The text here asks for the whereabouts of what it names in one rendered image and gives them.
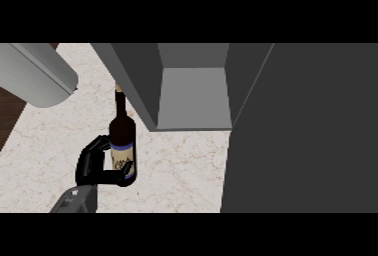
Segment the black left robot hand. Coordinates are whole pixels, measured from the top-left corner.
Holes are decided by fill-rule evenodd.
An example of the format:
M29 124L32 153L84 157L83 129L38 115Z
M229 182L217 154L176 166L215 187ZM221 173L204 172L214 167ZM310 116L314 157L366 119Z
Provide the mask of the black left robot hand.
M136 173L131 171L134 162L125 161L119 170L105 170L105 151L111 149L109 137L99 135L80 153L75 183L81 185L118 185L127 187L136 180Z

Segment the dark wine bottle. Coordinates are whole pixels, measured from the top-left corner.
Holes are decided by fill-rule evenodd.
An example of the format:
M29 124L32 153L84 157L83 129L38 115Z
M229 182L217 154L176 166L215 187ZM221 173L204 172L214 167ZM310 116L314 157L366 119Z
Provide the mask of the dark wine bottle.
M127 115L125 95L119 86L115 86L116 115L109 124L109 145L112 169L125 170L125 175L118 182L121 187L133 184L137 177L136 163L136 123Z

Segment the grey open cabinet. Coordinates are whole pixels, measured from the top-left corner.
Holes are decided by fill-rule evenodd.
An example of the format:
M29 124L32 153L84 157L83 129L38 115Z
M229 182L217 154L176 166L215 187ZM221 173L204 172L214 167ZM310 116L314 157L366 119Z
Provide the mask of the grey open cabinet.
M150 131L233 128L270 43L94 43L91 47Z

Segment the dark grey cabinet door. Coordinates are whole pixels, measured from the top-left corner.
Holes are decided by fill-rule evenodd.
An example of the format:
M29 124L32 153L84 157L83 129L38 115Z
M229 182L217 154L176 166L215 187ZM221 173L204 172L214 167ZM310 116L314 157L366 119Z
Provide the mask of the dark grey cabinet door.
M378 212L378 44L277 44L230 134L226 212Z

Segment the pale grey rounded appliance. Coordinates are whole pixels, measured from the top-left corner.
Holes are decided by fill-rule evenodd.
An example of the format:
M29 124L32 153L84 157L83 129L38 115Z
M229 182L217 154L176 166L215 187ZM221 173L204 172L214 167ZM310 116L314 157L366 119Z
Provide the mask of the pale grey rounded appliance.
M78 75L49 43L0 43L0 87L34 107L74 94Z

